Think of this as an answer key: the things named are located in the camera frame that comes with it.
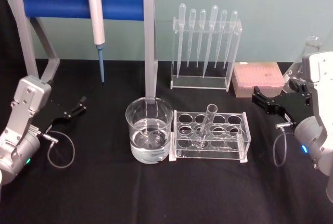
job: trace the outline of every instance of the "clear acrylic rack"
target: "clear acrylic rack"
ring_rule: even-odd
[[[171,66],[171,89],[173,88],[197,88],[197,89],[219,89],[229,90],[229,85],[233,73],[234,62],[237,56],[238,46],[242,33],[240,19],[236,21],[216,21],[214,26],[211,46],[209,47],[208,38],[210,33],[209,21],[206,20],[203,26],[202,42],[199,51],[199,61],[197,63],[198,40],[200,35],[199,20],[195,21],[193,39],[190,48],[190,58],[188,62],[188,39],[190,36],[189,20],[185,20],[183,31],[183,44],[181,50],[181,67],[177,75],[178,47],[180,37],[180,27],[178,19],[173,18],[173,46],[172,46],[172,66]],[[220,51],[217,51],[219,38],[222,41]],[[203,76],[204,60],[209,51],[209,61],[207,70]]]
[[[202,147],[197,141],[205,113],[174,111],[169,161],[178,158],[232,159],[247,162],[251,142],[246,113],[216,113]]]

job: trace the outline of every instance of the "pipette stand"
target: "pipette stand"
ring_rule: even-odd
[[[40,17],[90,18],[88,0],[12,0],[28,75],[39,78],[30,24],[48,57],[41,80],[52,79],[60,64]],[[157,65],[154,0],[102,0],[103,18],[144,22],[146,97],[155,97]]]
[[[206,20],[201,42],[201,51],[199,54],[199,65],[197,67],[197,45],[199,37],[199,21],[195,22],[193,31],[192,47],[190,52],[190,61],[187,66],[187,42],[189,35],[189,22],[185,21],[182,47],[182,62],[179,76],[177,76],[177,55],[179,41],[179,25],[178,19],[173,18],[173,45],[172,45],[172,65],[171,65],[171,85],[170,88],[194,88],[194,89],[217,89],[229,90],[230,81],[233,73],[234,63],[237,56],[238,45],[242,33],[242,25],[240,19],[237,19],[235,27],[230,28],[230,22],[225,22],[224,30],[220,27],[220,21],[217,21],[214,27],[212,44],[209,55],[209,62],[206,73],[203,76],[203,61],[206,55],[207,39],[209,35],[209,21]],[[217,39],[219,33],[222,32],[222,44],[220,48],[219,61],[215,64],[215,53],[217,47]],[[226,52],[227,40],[232,34],[229,51]]]
[[[178,158],[231,159],[246,163],[251,135],[246,113],[216,113],[202,147],[196,145],[205,113],[174,111],[169,161]]]

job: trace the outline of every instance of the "gray wall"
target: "gray wall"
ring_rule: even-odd
[[[213,4],[229,12],[237,10],[243,34],[238,61],[293,61],[301,52],[305,38],[323,38],[332,28],[333,0],[156,0],[158,56],[171,60],[171,23],[180,3],[187,10]],[[47,33],[62,59],[97,59],[91,22],[87,19],[43,18]],[[105,59],[143,60],[143,24],[106,21]],[[36,55],[45,53],[35,37]]]

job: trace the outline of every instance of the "pipette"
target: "pipette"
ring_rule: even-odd
[[[179,76],[179,71],[181,69],[181,61],[182,61],[182,48],[183,48],[183,33],[184,33],[184,25],[185,25],[185,12],[186,5],[179,5],[179,17],[178,17],[178,25],[179,25],[179,43],[178,43],[178,58],[177,58],[177,77]]]
[[[201,42],[202,42],[202,34],[203,34],[203,28],[204,24],[206,22],[206,11],[202,9],[200,11],[200,19],[199,19],[199,38],[198,38],[198,47],[197,47],[197,68],[198,68],[198,62],[199,62],[199,56],[200,56],[200,50],[201,50]]]
[[[105,43],[102,0],[89,0],[90,17],[93,25],[94,43],[98,50],[100,77],[104,84],[103,48]]]
[[[219,8],[216,5],[214,5],[212,7],[212,10],[210,11],[209,35],[208,35],[208,41],[207,41],[206,57],[204,58],[202,78],[204,78],[204,74],[206,72],[207,65],[208,65],[210,46],[212,45],[212,38],[213,38],[214,27],[215,27],[215,24],[216,24],[216,18],[217,18],[218,12],[219,12]]]
[[[219,36],[217,37],[214,68],[216,68],[217,60],[219,58],[222,36],[224,33],[224,27],[225,27],[225,22],[227,21],[227,16],[228,16],[228,12],[225,9],[223,11],[221,11],[220,22],[219,22],[220,23],[220,32],[219,32]]]
[[[189,12],[189,32],[188,32],[188,45],[187,45],[187,66],[189,63],[189,59],[191,56],[191,48],[192,48],[192,37],[193,37],[193,31],[194,31],[194,24],[196,23],[196,10],[191,9]]]
[[[229,50],[230,50],[230,45],[231,45],[231,39],[233,38],[234,28],[236,26],[237,17],[238,17],[238,13],[237,13],[237,11],[234,10],[233,13],[231,14],[231,18],[230,18],[230,22],[229,22],[230,32],[229,32],[227,47],[225,49],[225,57],[224,57],[223,68],[225,68],[225,64],[227,63],[227,57],[229,55]]]

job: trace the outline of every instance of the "black tablecloth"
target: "black tablecloth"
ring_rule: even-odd
[[[51,167],[49,142],[42,140],[31,163],[2,188],[1,224],[333,223],[327,177],[313,169],[294,137],[288,137],[286,164],[273,164],[274,124],[281,118],[267,116],[232,91],[170,90],[170,63],[159,62],[157,96],[179,111],[204,112],[209,103],[219,112],[245,111],[252,137],[249,161],[136,161],[125,110],[144,95],[144,64],[106,61],[105,70],[102,86],[97,61],[61,61],[51,99],[71,107],[87,97],[87,112],[66,128],[75,143],[75,162],[65,170]],[[0,129],[22,76],[24,67],[0,66]],[[278,146],[281,156],[282,142]]]

